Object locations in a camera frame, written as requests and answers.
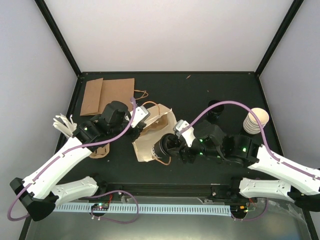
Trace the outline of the cream paper bag with handles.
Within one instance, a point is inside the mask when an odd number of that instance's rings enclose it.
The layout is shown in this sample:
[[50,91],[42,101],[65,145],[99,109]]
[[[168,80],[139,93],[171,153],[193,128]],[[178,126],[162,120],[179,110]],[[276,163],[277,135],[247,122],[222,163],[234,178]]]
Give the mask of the cream paper bag with handles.
[[142,105],[145,106],[147,104],[152,104],[153,106],[147,108],[150,116],[144,121],[146,124],[145,128],[163,115],[167,116],[168,125],[158,131],[149,131],[147,134],[144,134],[144,128],[140,136],[132,143],[137,161],[140,163],[155,161],[152,156],[153,145],[165,134],[172,134],[174,132],[173,127],[177,123],[175,114],[171,108],[153,101],[146,101]]

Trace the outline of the black takeout paper cup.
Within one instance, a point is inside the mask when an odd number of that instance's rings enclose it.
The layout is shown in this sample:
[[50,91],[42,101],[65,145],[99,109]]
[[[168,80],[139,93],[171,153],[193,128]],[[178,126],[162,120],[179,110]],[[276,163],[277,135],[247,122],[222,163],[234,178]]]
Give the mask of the black takeout paper cup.
[[167,141],[160,139],[151,148],[152,157],[159,163],[168,166],[172,158],[168,154]]

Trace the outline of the black plastic cup lid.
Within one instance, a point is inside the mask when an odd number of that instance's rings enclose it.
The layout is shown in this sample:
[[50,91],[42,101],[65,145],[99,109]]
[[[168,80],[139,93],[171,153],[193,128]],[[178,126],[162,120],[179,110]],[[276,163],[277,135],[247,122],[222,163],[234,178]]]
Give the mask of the black plastic cup lid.
[[166,156],[173,157],[179,152],[181,141],[173,133],[165,134],[161,139],[162,152]]

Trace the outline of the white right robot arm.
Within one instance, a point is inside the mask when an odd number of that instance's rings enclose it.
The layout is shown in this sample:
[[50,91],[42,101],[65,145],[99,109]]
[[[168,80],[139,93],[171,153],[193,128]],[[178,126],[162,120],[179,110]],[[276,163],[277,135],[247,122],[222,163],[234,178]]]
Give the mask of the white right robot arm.
[[227,135],[221,128],[207,121],[194,129],[180,120],[173,128],[185,141],[182,154],[188,160],[197,156],[217,160],[218,163],[247,168],[272,176],[273,180],[232,178],[227,198],[238,202],[242,198],[272,198],[294,203],[310,211],[320,210],[320,171],[303,166],[257,144],[245,135]]

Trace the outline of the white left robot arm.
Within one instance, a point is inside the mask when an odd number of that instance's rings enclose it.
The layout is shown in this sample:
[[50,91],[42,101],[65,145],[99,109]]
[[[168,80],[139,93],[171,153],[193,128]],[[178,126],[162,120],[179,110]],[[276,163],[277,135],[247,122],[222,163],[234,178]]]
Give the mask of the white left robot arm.
[[96,174],[66,184],[58,183],[99,147],[125,134],[132,140],[138,138],[150,112],[144,106],[137,106],[134,98],[130,103],[132,111],[120,101],[107,104],[101,114],[79,124],[64,146],[43,166],[25,178],[16,177],[10,182],[16,194],[14,201],[21,202],[28,217],[41,221],[64,203],[80,198],[101,200],[107,195],[107,183]]

